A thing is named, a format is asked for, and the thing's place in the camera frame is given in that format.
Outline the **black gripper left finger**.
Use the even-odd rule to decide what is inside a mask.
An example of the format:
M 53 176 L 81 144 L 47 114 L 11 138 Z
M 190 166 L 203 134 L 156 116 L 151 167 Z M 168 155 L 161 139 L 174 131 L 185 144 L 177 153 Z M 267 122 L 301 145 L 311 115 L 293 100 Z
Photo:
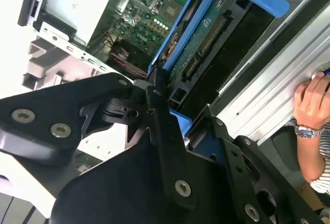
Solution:
M 1 150 L 41 165 L 69 164 L 80 141 L 113 124 L 128 127 L 135 145 L 183 139 L 167 103 L 163 71 L 140 83 L 102 74 L 1 100 Z

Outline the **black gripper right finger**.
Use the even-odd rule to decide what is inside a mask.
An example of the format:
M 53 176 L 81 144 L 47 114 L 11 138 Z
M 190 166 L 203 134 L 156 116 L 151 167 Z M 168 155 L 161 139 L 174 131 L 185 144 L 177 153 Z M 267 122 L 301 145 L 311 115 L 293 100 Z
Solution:
M 229 223 L 322 223 L 277 168 L 245 136 L 232 139 L 225 124 L 206 106 L 188 132 L 195 154 L 217 163 Z

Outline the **bare person hand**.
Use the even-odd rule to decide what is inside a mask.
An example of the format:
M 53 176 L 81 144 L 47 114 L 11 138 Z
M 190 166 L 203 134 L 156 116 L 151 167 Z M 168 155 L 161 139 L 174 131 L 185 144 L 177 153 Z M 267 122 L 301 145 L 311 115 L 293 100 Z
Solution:
M 329 122 L 329 75 L 318 73 L 297 88 L 293 114 L 297 125 L 315 130 Z

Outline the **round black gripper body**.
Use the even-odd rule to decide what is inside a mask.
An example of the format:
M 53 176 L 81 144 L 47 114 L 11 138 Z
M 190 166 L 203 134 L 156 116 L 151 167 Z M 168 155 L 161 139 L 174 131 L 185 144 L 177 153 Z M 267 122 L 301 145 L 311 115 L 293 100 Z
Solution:
M 166 137 L 135 145 L 70 182 L 51 223 L 223 223 L 233 204 L 224 165 L 232 144 L 190 153 Z

